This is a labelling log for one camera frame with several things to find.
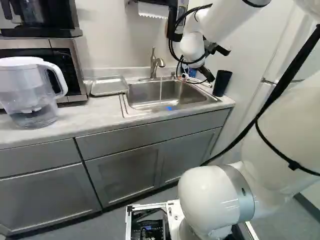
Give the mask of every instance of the countertop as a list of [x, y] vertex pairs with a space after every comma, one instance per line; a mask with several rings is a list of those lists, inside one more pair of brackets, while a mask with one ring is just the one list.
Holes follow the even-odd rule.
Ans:
[[[204, 86], [201, 88], [205, 91], [212, 91], [212, 88]], [[3, 111], [0, 114], [0, 150], [181, 118], [231, 108], [235, 105], [235, 101], [227, 96], [219, 97], [219, 99], [221, 102], [205, 106], [124, 118], [119, 95], [90, 97], [85, 104], [60, 107], [58, 120], [40, 129], [24, 129], [15, 126], [11, 118]]]

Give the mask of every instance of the coffee maker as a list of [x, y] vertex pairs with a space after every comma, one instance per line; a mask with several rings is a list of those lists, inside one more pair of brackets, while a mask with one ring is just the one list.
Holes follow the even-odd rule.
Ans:
[[82, 36], [75, 0], [0, 0], [4, 18], [19, 24], [0, 28], [4, 37]]

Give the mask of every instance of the microwave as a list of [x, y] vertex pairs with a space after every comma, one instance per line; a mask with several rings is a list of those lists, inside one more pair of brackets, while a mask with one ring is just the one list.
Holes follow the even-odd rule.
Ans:
[[[12, 38], [0, 37], [0, 58], [38, 57], [57, 65], [68, 86], [67, 94], [57, 99], [57, 103], [87, 101], [86, 86], [77, 54], [74, 38]], [[47, 75], [55, 93], [60, 92], [55, 74], [48, 70]]]

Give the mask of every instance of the kitchen sink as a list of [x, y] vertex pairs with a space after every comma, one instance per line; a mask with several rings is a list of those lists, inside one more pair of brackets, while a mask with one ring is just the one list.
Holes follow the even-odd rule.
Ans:
[[129, 91], [120, 96], [124, 117], [192, 108], [219, 102], [195, 85], [173, 77], [128, 82]]

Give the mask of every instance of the black cup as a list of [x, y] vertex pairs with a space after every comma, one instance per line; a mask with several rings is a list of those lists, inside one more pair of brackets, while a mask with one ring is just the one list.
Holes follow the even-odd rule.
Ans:
[[226, 91], [231, 76], [231, 71], [219, 70], [216, 74], [212, 95], [222, 97]]

